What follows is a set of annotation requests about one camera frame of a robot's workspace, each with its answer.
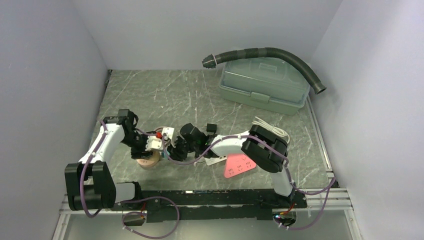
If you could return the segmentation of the round pink power socket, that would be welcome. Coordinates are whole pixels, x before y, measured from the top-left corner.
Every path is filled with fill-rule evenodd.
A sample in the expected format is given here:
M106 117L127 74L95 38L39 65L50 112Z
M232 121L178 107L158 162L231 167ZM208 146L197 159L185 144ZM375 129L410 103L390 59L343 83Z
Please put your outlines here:
M141 168L143 169L149 169L149 168L153 168L154 166L156 166L158 164L158 162L160 161L160 157L159 158L149 158L149 159L137 159L137 163L140 165Z

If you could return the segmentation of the tan cube socket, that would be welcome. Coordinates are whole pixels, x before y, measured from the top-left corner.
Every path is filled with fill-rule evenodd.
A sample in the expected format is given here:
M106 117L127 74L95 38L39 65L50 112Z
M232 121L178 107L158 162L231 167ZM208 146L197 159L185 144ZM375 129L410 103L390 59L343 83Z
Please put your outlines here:
M151 157L152 161L158 162L161 159L161 153L158 151L154 151Z

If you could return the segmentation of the pink triangular power strip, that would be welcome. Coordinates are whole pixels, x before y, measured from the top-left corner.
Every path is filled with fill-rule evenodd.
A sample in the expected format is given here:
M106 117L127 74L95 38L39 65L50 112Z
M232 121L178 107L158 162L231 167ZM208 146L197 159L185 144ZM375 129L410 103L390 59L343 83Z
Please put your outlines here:
M245 154L229 154L225 161L223 175L226 179L229 179L250 171L256 168L256 166L257 164Z

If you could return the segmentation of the white power strip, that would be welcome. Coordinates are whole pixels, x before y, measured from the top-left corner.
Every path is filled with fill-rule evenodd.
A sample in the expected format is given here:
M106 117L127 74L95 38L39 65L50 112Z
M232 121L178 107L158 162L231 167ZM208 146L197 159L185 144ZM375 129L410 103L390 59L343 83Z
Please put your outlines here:
M225 161L228 157L226 155L219 156L219 157L211 157L211 158L205 158L205 163L207 166L211 166L217 163L220 163L222 161Z

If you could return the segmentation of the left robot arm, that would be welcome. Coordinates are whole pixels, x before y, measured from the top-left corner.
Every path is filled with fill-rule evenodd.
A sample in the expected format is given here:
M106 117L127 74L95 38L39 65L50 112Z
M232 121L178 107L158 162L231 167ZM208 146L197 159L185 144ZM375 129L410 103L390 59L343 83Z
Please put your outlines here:
M76 163L64 169L66 195L72 211L112 209L124 203L137 210L144 203L140 184L135 181L115 182L108 167L119 146L130 148L133 159L151 157L147 140L156 132L143 132L137 128L138 116L129 109L120 109L115 116L100 121L99 134L88 152Z

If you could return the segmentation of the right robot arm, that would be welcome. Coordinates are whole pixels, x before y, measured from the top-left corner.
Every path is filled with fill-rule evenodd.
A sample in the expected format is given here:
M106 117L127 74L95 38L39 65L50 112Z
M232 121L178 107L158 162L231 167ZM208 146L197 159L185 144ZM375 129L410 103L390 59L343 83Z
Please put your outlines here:
M295 201L287 173L289 144L263 126L254 124L235 135L205 134L191 123L180 129L175 145L162 147L164 157L178 165L194 164L200 158L244 154L271 176L276 203L287 208Z

